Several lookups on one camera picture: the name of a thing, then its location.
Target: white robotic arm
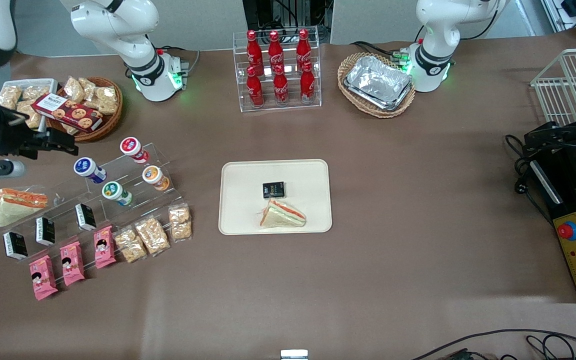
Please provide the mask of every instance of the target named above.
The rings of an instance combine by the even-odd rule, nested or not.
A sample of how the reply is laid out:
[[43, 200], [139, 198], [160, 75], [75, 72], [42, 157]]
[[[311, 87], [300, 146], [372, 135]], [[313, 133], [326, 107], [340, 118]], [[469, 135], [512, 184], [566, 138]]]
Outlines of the white robotic arm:
[[457, 25], [493, 18], [507, 0], [418, 0], [416, 16], [426, 29], [423, 42], [413, 43], [407, 52], [414, 88], [430, 92], [439, 87], [448, 63], [461, 40]]

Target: coca-cola bottle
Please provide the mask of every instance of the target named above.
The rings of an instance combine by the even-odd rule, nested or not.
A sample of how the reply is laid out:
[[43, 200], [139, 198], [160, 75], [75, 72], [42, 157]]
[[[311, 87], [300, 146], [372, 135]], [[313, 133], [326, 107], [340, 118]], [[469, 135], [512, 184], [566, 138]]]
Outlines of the coca-cola bottle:
[[277, 107], [285, 107], [288, 105], [288, 79], [284, 75], [284, 64], [278, 64], [272, 67], [274, 70], [274, 100]]
[[311, 61], [311, 44], [308, 42], [308, 29], [299, 30], [299, 43], [297, 44], [297, 73], [302, 73], [304, 63]]
[[257, 43], [257, 34], [255, 30], [248, 30], [247, 34], [248, 44], [247, 44], [247, 54], [248, 62], [250, 66], [254, 68], [254, 73], [257, 76], [264, 75], [264, 60], [261, 57], [261, 47]]
[[250, 103], [255, 109], [259, 109], [264, 105], [264, 94], [261, 91], [261, 81], [257, 77], [254, 66], [249, 66], [247, 69], [248, 78], [246, 86], [248, 88], [248, 95], [250, 96]]
[[313, 75], [313, 64], [308, 61], [302, 65], [301, 74], [301, 102], [309, 105], [315, 100], [315, 75]]
[[281, 68], [281, 73], [284, 73], [284, 50], [279, 45], [279, 32], [277, 30], [270, 31], [270, 46], [268, 47], [268, 57], [270, 57], [270, 68], [275, 75], [276, 69]]

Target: bottle cap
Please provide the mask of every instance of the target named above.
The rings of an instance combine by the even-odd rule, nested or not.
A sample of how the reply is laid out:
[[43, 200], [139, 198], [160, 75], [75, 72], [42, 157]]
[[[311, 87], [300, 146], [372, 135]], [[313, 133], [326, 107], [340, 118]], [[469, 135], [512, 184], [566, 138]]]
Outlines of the bottle cap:
[[77, 175], [83, 176], [84, 178], [87, 176], [92, 175], [97, 168], [97, 164], [95, 160], [91, 159], [90, 157], [82, 157], [75, 162], [73, 166], [73, 170]]
[[144, 182], [148, 184], [156, 184], [163, 178], [162, 169], [155, 165], [146, 166], [141, 173]]
[[123, 192], [124, 187], [116, 181], [108, 182], [103, 185], [103, 189], [101, 189], [101, 194], [108, 200], [117, 200], [121, 198]]
[[142, 150], [142, 144], [139, 142], [139, 140], [137, 140], [136, 137], [126, 137], [121, 141], [119, 150], [121, 150], [122, 153], [128, 155], [129, 157], [132, 157], [132, 155], [136, 155]]

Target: brown table surface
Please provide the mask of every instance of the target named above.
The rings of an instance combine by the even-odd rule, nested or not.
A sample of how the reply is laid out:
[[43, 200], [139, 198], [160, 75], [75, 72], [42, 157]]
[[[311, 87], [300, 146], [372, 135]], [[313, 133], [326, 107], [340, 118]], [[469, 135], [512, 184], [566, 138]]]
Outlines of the brown table surface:
[[[464, 41], [444, 84], [391, 120], [359, 112], [338, 90], [338, 64], [358, 50], [350, 45], [322, 47], [321, 108], [252, 114], [238, 109], [230, 51], [202, 52], [188, 89], [163, 103], [145, 100], [116, 56], [17, 57], [14, 78], [104, 76], [121, 86], [122, 124], [80, 154], [103, 163], [126, 136], [156, 143], [194, 210], [194, 239], [91, 272], [44, 301], [0, 239], [0, 359], [249, 360], [281, 349], [406, 359], [500, 328], [576, 335], [558, 240], [514, 193], [515, 155], [503, 145], [543, 121], [529, 81], [566, 48], [576, 48], [576, 31]], [[308, 158], [329, 165], [330, 231], [220, 234], [224, 164]], [[41, 153], [0, 187], [61, 182], [73, 161]], [[460, 347], [530, 353], [519, 334]]]

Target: sandwich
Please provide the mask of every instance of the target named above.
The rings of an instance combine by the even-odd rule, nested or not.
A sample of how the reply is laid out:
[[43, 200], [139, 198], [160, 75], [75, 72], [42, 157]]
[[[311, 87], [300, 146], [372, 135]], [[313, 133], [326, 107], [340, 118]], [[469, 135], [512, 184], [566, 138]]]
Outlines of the sandwich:
[[300, 228], [306, 225], [306, 215], [294, 207], [270, 198], [259, 225], [262, 228]]

